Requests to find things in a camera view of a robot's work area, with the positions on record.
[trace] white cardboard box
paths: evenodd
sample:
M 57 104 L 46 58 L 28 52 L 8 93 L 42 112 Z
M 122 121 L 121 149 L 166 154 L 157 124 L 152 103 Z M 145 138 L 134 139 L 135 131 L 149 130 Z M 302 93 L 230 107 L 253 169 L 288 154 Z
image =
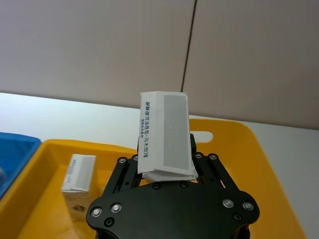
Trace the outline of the white cardboard box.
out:
M 141 93 L 138 173 L 154 181 L 194 180 L 187 95 Z
M 100 194 L 94 155 L 72 155 L 61 191 L 72 220 L 85 221 L 90 203 Z

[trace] blue plastic container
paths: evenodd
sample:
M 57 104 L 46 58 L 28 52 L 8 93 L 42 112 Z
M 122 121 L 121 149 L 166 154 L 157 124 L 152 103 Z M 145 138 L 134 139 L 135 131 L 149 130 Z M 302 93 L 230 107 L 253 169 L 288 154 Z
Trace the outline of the blue plastic container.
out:
M 40 145 L 38 138 L 0 132 L 0 199 Z

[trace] screw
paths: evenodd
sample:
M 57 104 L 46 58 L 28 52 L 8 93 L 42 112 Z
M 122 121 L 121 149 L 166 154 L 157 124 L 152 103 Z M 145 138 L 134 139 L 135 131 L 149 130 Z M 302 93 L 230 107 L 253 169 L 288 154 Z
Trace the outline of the screw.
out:
M 241 215 L 238 214 L 238 213 L 235 213 L 235 214 L 233 215 L 233 218 L 234 218 L 236 221 L 241 221 L 241 220 L 242 220 Z
M 97 218 L 102 213 L 102 208 L 94 208 L 91 212 L 91 216 Z
M 104 221 L 104 225 L 109 228 L 114 224 L 114 218 L 106 218 Z
M 251 203 L 247 203 L 247 202 L 243 203 L 243 208 L 248 211 L 254 210 L 254 206 Z
M 234 202 L 231 201 L 230 199 L 226 198 L 223 200 L 223 205 L 226 208 L 232 208 L 232 207 L 234 207 Z
M 116 203 L 111 207 L 111 212 L 118 213 L 121 209 L 122 209 L 122 205 L 119 203 Z
M 126 162 L 126 158 L 120 158 L 119 159 L 119 163 L 125 163 Z
M 160 184 L 159 183 L 154 183 L 153 184 L 154 189 L 160 189 Z
M 215 154 L 211 154 L 211 155 L 209 156 L 209 158 L 214 160 L 214 159 L 217 158 L 217 156 L 216 156 Z
M 181 182 L 181 183 L 180 183 L 180 186 L 181 186 L 182 188 L 188 188 L 188 183 L 186 183 L 186 182 Z

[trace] bolt head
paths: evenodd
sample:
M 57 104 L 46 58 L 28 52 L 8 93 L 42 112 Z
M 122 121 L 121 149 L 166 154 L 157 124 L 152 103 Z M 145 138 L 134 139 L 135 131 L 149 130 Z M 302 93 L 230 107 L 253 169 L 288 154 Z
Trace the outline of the bolt head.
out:
M 212 160 L 214 160 L 214 159 L 217 158 L 217 156 L 216 156 L 215 154 L 212 154 L 212 155 L 209 156 L 209 158 L 212 159 Z
M 223 205 L 226 208 L 233 208 L 234 207 L 234 202 L 231 201 L 230 199 L 226 198 L 223 200 Z
M 248 202 L 243 203 L 243 208 L 248 210 L 248 211 L 254 210 L 254 206 L 251 203 L 248 203 Z
M 111 212 L 118 213 L 121 209 L 122 209 L 122 205 L 117 203 L 111 207 Z
M 102 213 L 102 208 L 95 208 L 92 210 L 91 212 L 91 216 L 94 218 L 97 218 L 98 216 L 100 216 Z
M 126 161 L 125 158 L 120 158 L 120 159 L 119 159 L 119 163 L 124 163 L 125 161 Z

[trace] small white box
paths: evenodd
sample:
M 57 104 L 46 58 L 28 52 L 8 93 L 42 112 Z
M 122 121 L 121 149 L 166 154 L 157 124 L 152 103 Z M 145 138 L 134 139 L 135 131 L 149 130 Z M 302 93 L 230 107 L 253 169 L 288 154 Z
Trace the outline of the small white box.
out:
M 100 194 L 94 155 L 72 155 L 61 191 L 72 220 L 85 221 L 90 203 Z
M 187 95 L 141 93 L 138 173 L 154 181 L 194 180 Z

